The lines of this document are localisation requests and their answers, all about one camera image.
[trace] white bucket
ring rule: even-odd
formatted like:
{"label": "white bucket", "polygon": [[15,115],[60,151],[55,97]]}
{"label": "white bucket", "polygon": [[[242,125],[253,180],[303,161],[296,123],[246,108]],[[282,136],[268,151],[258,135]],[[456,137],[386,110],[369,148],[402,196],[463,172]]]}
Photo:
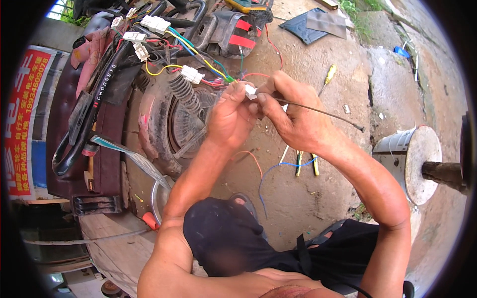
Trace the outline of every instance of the white bucket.
{"label": "white bucket", "polygon": [[398,181],[409,201],[416,205],[427,202],[437,183],[422,177],[426,161],[442,162],[442,149],[434,130],[425,125],[397,132],[381,139],[373,149],[373,158]]}

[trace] pink cloth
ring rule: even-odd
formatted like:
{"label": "pink cloth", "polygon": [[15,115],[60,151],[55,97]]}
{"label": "pink cloth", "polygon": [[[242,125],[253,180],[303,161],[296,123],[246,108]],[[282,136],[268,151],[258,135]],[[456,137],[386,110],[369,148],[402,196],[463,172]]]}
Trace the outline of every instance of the pink cloth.
{"label": "pink cloth", "polygon": [[107,46],[113,41],[115,34],[117,33],[111,30],[109,26],[102,30],[96,30],[86,35],[86,42],[71,52],[71,65],[75,69],[78,68],[80,63],[84,62],[78,81],[78,87],[76,88],[76,98],[78,98],[81,90],[88,84],[91,74],[103,56]]}

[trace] shock absorber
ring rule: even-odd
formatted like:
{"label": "shock absorber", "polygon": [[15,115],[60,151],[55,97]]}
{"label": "shock absorber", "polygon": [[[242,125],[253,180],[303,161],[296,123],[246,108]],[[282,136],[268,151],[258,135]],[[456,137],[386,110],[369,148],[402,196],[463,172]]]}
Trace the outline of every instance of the shock absorber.
{"label": "shock absorber", "polygon": [[197,114],[200,110],[200,102],[192,88],[192,84],[184,79],[179,73],[167,83],[176,98],[186,107],[189,114]]}

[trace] white wire connector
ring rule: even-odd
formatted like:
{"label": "white wire connector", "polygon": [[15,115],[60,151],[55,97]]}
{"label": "white wire connector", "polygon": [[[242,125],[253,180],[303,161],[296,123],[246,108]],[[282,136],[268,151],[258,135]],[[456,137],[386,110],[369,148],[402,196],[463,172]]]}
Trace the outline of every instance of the white wire connector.
{"label": "white wire connector", "polygon": [[147,27],[150,31],[164,35],[165,31],[171,25],[170,22],[160,17],[145,16],[141,20],[141,26]]}
{"label": "white wire connector", "polygon": [[255,92],[257,91],[257,88],[252,87],[250,85],[245,85],[245,95],[250,99],[256,99],[257,96],[255,95]]}
{"label": "white wire connector", "polygon": [[121,24],[122,21],[123,21],[123,17],[114,18],[113,23],[111,24],[111,28],[116,28],[117,26]]}
{"label": "white wire connector", "polygon": [[141,62],[146,61],[147,63],[147,58],[149,58],[149,53],[147,52],[145,46],[143,46],[142,43],[136,42],[133,44],[133,48],[135,49],[136,55],[141,60]]}
{"label": "white wire connector", "polygon": [[180,74],[184,77],[186,81],[189,81],[195,85],[199,84],[200,81],[204,78],[204,74],[199,73],[199,71],[193,67],[184,65],[180,71]]}
{"label": "white wire connector", "polygon": [[123,39],[130,42],[146,42],[146,35],[139,32],[126,32]]}
{"label": "white wire connector", "polygon": [[129,9],[129,11],[127,12],[127,14],[126,14],[126,18],[132,17],[133,14],[136,13],[136,11],[137,11],[137,8],[136,8],[136,7],[131,7],[131,8]]}

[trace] red sign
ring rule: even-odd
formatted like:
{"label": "red sign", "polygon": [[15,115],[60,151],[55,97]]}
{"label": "red sign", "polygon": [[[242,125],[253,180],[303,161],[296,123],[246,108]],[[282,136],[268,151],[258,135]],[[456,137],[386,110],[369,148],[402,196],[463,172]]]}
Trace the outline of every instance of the red sign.
{"label": "red sign", "polygon": [[31,47],[26,51],[8,104],[4,150],[8,189],[14,197],[34,194],[31,176],[33,121],[41,88],[54,58],[48,49],[45,50]]}

